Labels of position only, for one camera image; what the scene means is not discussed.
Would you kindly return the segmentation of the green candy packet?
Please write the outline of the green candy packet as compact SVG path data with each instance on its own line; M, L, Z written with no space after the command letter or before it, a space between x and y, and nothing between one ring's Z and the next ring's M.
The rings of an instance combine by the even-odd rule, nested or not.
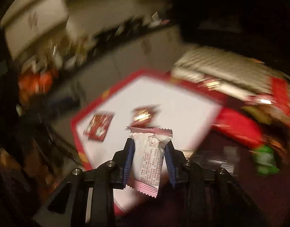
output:
M256 171L259 175L267 176L277 174L280 169L276 165L274 151L266 145L251 150Z

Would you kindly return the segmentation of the red tray box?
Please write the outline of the red tray box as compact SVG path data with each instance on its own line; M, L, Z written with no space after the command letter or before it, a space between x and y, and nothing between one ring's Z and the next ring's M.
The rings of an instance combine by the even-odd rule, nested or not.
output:
M141 70L111 86L73 117L75 146L86 170L122 150L130 127L170 129L176 149L195 150L225 101L224 94L204 84Z

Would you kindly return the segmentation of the small red snack sachet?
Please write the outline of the small red snack sachet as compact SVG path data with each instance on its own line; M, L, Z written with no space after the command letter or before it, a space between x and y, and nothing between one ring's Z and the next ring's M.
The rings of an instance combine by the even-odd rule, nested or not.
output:
M84 130L84 135L89 140L103 142L111 121L114 117L114 113L111 112L96 112L94 113L87 128Z

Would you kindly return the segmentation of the white keyboard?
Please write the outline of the white keyboard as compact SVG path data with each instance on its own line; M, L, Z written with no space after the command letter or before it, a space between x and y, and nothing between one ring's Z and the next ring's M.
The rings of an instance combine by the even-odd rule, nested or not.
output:
M203 75L214 76L254 93L270 93L271 77L288 82L290 77L265 63L231 51L209 46L194 45L185 52L171 70L173 77L198 81Z

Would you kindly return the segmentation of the red snack packet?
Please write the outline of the red snack packet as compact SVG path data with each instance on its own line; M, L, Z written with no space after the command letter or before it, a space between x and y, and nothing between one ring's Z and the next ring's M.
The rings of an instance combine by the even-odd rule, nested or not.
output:
M140 106L132 110L132 122L130 126L137 128L150 128L159 113L158 105Z

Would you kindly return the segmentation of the large red tissue pack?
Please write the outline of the large red tissue pack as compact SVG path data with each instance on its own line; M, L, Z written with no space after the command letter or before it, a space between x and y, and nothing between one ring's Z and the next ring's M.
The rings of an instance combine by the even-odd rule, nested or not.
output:
M264 143L260 126L254 120L230 108L220 111L212 127L251 150Z

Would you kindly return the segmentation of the white pink snack packet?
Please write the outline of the white pink snack packet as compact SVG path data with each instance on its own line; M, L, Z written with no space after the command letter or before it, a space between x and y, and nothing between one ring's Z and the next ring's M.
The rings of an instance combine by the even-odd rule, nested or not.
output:
M157 197L166 145L172 140L172 130L129 127L135 151L127 185L136 191Z

